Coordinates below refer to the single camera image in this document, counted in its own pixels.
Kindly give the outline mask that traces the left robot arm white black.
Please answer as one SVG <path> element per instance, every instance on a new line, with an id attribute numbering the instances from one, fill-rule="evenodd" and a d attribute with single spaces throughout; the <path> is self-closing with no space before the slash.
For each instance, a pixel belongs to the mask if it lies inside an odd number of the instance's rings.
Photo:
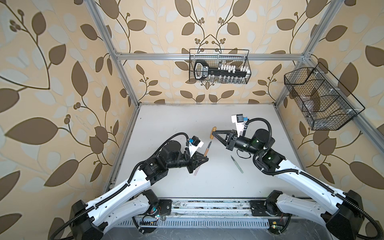
<path id="1" fill-rule="evenodd" d="M 159 199 L 150 189 L 152 185 L 166 177 L 169 169 L 186 168 L 192 174 L 209 160 L 198 152 L 204 145 L 198 137 L 189 138 L 186 133 L 182 135 L 186 138 L 184 148 L 174 139 L 180 133 L 174 134 L 148 159 L 137 163 L 128 179 L 94 200 L 73 204 L 70 219 L 58 227 L 49 239 L 56 240 L 65 228 L 70 228 L 71 240 L 100 240 L 128 218 L 155 213 Z"/>

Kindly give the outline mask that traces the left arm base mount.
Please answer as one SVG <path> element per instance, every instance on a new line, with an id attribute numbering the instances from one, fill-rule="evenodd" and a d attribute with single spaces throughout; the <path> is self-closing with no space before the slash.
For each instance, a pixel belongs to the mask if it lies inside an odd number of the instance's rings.
<path id="1" fill-rule="evenodd" d="M 159 199 L 155 203 L 151 203 L 149 208 L 142 214 L 144 216 L 168 216 L 172 211 L 171 199 Z"/>

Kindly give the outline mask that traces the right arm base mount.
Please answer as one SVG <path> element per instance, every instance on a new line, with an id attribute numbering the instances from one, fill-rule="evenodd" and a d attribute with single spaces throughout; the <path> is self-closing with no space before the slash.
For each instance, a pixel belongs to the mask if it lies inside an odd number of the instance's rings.
<path id="1" fill-rule="evenodd" d="M 275 209 L 270 213 L 265 200 L 251 200 L 250 209 L 253 217 L 281 218 L 289 216 L 289 214 L 283 213 L 279 209 Z"/>

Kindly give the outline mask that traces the brown fountain pen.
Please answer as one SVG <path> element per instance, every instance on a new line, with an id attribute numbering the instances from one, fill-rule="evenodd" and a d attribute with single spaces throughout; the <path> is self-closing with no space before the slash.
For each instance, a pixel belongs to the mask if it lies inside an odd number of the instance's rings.
<path id="1" fill-rule="evenodd" d="M 204 157 L 206 157 L 206 156 L 208 155 L 208 152 L 209 152 L 209 150 L 210 150 L 210 146 L 211 146 L 211 144 L 212 144 L 212 141 L 210 141 L 210 142 L 208 143 L 208 146 L 207 146 L 207 148 L 206 148 L 206 150 L 205 150 L 205 153 L 204 153 Z"/>

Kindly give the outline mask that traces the pink fountain pen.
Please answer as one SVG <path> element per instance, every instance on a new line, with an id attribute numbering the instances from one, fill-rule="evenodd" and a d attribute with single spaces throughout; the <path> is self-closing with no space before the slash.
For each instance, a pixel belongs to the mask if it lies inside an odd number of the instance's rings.
<path id="1" fill-rule="evenodd" d="M 195 170 L 194 177 L 197 176 L 199 169 L 200 169 L 200 167 L 198 167 L 198 168 Z"/>

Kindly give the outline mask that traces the brown pen cap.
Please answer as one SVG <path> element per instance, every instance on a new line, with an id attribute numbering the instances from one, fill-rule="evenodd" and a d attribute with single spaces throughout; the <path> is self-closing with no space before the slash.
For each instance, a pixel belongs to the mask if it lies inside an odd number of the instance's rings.
<path id="1" fill-rule="evenodd" d="M 213 140 L 214 139 L 214 132 L 217 130 L 217 127 L 213 127 L 212 128 L 212 131 L 211 131 L 211 134 L 210 134 L 210 139 Z"/>

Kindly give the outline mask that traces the black socket holder tool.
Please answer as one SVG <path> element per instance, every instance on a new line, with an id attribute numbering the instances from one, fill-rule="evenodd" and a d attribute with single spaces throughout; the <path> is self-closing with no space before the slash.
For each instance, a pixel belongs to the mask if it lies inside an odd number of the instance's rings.
<path id="1" fill-rule="evenodd" d="M 251 70 L 247 66 L 237 67 L 219 63 L 217 67 L 214 67 L 214 64 L 209 65 L 204 60 L 197 60 L 192 71 L 196 80 L 221 81 L 229 79 L 245 81 L 251 76 Z"/>

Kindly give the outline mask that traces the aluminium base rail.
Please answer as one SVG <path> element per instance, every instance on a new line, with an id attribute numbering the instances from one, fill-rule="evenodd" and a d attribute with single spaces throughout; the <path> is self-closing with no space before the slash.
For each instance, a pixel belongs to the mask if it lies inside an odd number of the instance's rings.
<path id="1" fill-rule="evenodd" d="M 262 229 L 283 227 L 289 217 L 253 217 L 251 200 L 264 199 L 171 199 L 172 211 L 168 216 L 144 216 L 150 206 L 145 197 L 124 203 L 111 213 L 95 219 L 95 225 L 106 222 L 105 231 L 114 227 L 140 226 L 144 229 Z"/>

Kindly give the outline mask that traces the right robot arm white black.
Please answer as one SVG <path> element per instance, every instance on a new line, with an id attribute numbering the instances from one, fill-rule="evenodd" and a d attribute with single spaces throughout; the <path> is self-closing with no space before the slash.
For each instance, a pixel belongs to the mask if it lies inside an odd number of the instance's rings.
<path id="1" fill-rule="evenodd" d="M 236 124 L 236 129 L 216 130 L 212 132 L 212 136 L 230 151 L 236 149 L 249 153 L 254 165 L 263 174 L 284 180 L 311 198 L 299 199 L 281 191 L 273 191 L 265 201 L 270 215 L 281 212 L 305 218 L 326 227 L 339 240 L 368 240 L 368 236 L 359 233 L 364 220 L 368 220 L 377 231 L 372 238 L 384 238 L 383 228 L 364 211 L 362 198 L 358 193 L 346 193 L 331 187 L 272 149 L 275 140 L 272 137 L 271 124 L 267 120 L 233 115 L 232 121 Z"/>

